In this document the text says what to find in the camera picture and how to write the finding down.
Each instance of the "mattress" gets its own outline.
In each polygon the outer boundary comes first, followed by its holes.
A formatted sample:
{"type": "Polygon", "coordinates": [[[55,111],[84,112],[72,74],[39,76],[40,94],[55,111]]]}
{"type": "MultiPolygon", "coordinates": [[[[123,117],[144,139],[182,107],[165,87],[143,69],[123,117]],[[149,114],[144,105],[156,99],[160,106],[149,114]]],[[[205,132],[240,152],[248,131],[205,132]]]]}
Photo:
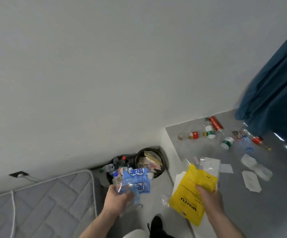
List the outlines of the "mattress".
{"type": "Polygon", "coordinates": [[[0,237],[11,236],[14,214],[13,237],[78,237],[100,214],[104,198],[99,180],[89,170],[2,194],[0,237]]]}

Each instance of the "yellow package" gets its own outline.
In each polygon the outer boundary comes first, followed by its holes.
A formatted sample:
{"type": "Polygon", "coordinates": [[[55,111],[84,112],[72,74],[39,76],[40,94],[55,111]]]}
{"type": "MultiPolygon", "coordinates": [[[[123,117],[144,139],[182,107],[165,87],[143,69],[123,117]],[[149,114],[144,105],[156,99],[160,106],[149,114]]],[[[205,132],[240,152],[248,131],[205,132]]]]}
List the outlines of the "yellow package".
{"type": "Polygon", "coordinates": [[[177,190],[169,200],[169,204],[184,218],[199,226],[204,215],[202,197],[195,185],[200,185],[209,192],[215,190],[217,177],[204,170],[198,170],[193,164],[182,178],[177,190]]]}

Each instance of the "shoe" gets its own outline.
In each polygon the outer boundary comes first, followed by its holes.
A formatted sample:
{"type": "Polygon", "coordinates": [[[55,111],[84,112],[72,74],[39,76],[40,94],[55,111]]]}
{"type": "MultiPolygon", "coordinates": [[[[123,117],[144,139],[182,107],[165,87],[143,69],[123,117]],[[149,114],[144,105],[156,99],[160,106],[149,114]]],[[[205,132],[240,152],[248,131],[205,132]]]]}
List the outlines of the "shoe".
{"type": "Polygon", "coordinates": [[[162,225],[161,218],[159,216],[155,216],[151,221],[150,231],[162,230],[162,229],[163,229],[163,225],[162,225]]]}

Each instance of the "wall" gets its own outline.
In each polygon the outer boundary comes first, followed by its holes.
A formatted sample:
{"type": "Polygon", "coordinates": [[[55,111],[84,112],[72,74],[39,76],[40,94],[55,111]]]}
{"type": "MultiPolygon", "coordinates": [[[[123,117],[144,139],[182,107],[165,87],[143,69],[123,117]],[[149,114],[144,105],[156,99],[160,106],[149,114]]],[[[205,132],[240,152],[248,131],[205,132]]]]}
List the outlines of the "wall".
{"type": "Polygon", "coordinates": [[[287,38],[287,0],[0,0],[0,192],[230,110],[287,38]]]}

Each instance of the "electrical outlet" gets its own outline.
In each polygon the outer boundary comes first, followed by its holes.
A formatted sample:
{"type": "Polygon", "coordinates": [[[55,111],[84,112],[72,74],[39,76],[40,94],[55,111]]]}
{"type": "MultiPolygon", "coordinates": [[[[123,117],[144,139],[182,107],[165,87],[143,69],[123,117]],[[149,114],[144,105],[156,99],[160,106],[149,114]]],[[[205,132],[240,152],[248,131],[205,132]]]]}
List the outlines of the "electrical outlet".
{"type": "Polygon", "coordinates": [[[12,176],[14,178],[18,178],[19,175],[21,175],[23,177],[23,176],[28,176],[29,174],[26,172],[23,172],[23,171],[18,171],[18,172],[10,174],[10,176],[12,176]]]}

